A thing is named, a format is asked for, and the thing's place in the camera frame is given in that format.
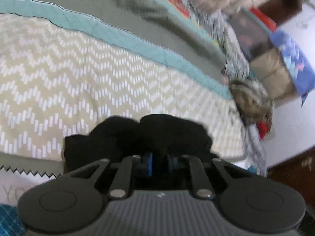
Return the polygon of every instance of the white wall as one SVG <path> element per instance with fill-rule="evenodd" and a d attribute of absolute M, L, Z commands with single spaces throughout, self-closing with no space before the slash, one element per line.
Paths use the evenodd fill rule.
<path fill-rule="evenodd" d="M 303 12 L 281 26 L 288 32 L 315 69 L 315 10 L 303 4 Z M 296 99 L 275 109 L 275 137 L 264 141 L 267 166 L 281 163 L 315 145 L 315 91 L 305 104 Z"/>

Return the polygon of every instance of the teal quilt border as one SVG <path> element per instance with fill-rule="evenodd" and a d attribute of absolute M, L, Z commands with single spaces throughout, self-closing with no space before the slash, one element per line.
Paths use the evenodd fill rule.
<path fill-rule="evenodd" d="M 0 14 L 3 13 L 45 18 L 56 26 L 84 32 L 160 64 L 181 70 L 202 86 L 214 91 L 223 98 L 232 99 L 227 86 L 223 86 L 218 81 L 205 75 L 180 54 L 141 39 L 125 30 L 106 24 L 94 16 L 69 11 L 56 4 L 36 0 L 0 0 Z"/>

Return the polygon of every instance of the folded clothes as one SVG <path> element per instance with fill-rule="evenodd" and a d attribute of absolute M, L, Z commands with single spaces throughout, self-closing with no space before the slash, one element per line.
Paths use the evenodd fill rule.
<path fill-rule="evenodd" d="M 196 122 L 167 114 L 151 114 L 140 122 L 113 116 L 97 125 L 89 135 L 65 138 L 64 157 L 68 171 L 108 158 L 153 154 L 153 168 L 161 168 L 167 154 L 188 154 L 202 161 L 217 157 L 210 153 L 212 139 Z"/>
<path fill-rule="evenodd" d="M 225 20 L 221 10 L 208 15 L 197 9 L 189 0 L 185 0 L 185 6 L 190 17 L 210 34 L 226 55 L 223 73 L 231 80 L 245 80 L 249 75 L 248 61 L 240 49 L 233 28 Z"/>
<path fill-rule="evenodd" d="M 284 31 L 269 35 L 272 43 L 281 53 L 283 62 L 293 80 L 293 84 L 304 104 L 308 93 L 315 87 L 315 71 L 292 37 Z"/>
<path fill-rule="evenodd" d="M 245 80 L 230 83 L 230 91 L 243 121 L 247 125 L 264 122 L 269 132 L 272 125 L 274 100 L 259 81 Z"/>

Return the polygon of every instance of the bed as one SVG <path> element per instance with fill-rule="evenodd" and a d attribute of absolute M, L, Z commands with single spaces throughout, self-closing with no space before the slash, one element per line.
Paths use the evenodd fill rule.
<path fill-rule="evenodd" d="M 168 113 L 202 123 L 211 152 L 266 176 L 257 129 L 222 75 L 246 78 L 248 62 L 218 34 L 220 15 L 210 31 L 187 2 L 0 0 L 0 167 L 57 176 L 64 137 L 111 115 Z"/>

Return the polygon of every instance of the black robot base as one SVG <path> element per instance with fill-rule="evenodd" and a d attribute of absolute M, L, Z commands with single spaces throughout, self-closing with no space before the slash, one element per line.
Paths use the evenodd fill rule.
<path fill-rule="evenodd" d="M 169 156 L 153 176 L 143 161 L 102 159 L 30 189 L 25 235 L 298 235 L 305 202 L 286 185 L 221 159 Z"/>

